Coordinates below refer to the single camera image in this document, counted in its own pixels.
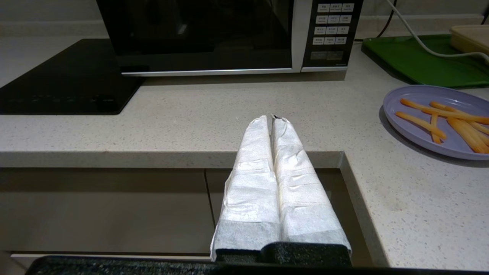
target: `silver microwave trim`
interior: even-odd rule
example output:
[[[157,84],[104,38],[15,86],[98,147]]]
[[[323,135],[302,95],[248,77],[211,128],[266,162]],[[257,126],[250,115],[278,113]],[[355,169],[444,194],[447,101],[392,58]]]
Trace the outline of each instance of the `silver microwave trim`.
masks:
[[[221,69],[221,70],[185,70],[185,71],[140,71],[123,72],[126,76],[193,76],[193,75],[231,75],[306,72],[302,68],[309,34],[311,7],[313,0],[295,0],[292,11],[291,59],[292,68],[275,69]],[[339,67],[317,67],[314,71],[342,70]]]

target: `green cutting board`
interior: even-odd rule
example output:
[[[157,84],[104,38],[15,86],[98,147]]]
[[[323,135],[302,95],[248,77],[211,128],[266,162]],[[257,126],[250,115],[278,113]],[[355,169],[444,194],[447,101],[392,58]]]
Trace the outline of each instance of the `green cutting board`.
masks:
[[[460,53],[450,45],[449,34],[423,35],[420,39],[437,53]],[[489,66],[482,58],[441,58],[429,54],[411,36],[368,38],[362,51],[389,73],[410,83],[448,88],[489,86]]]

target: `plate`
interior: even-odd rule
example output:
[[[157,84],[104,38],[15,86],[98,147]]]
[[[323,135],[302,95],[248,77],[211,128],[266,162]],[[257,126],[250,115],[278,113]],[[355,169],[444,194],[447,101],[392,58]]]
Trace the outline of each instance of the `plate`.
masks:
[[[412,85],[397,88],[390,91],[384,98],[384,112],[389,122],[399,133],[417,145],[454,158],[489,160],[489,154],[474,153],[444,117],[438,117],[437,127],[446,133],[447,139],[443,140],[444,142],[442,144],[434,143],[429,131],[395,115],[395,112],[401,111],[428,122],[431,119],[431,115],[402,105],[399,102],[401,98],[406,98],[426,106],[431,101],[436,101],[471,115],[481,116],[489,116],[489,101],[457,90],[428,85]]]

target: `countertop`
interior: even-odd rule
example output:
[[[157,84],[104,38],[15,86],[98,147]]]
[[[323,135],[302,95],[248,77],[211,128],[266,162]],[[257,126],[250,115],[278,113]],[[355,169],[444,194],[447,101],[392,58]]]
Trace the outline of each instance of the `countertop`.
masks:
[[[80,37],[0,38],[0,86]],[[316,167],[341,168],[374,261],[489,270],[489,162],[425,151],[382,113],[406,84],[355,45],[334,74],[149,79],[119,115],[1,115],[1,167],[231,168],[248,123],[290,120]],[[489,99],[489,89],[464,90]]]

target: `paper towel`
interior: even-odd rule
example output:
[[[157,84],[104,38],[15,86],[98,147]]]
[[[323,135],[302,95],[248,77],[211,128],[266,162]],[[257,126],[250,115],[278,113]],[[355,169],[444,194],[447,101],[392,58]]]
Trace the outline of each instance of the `paper towel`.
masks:
[[[211,243],[216,249],[261,250],[281,240],[277,180],[265,115],[246,129],[224,187],[219,222]]]
[[[274,117],[272,146],[282,240],[351,246],[293,125]]]

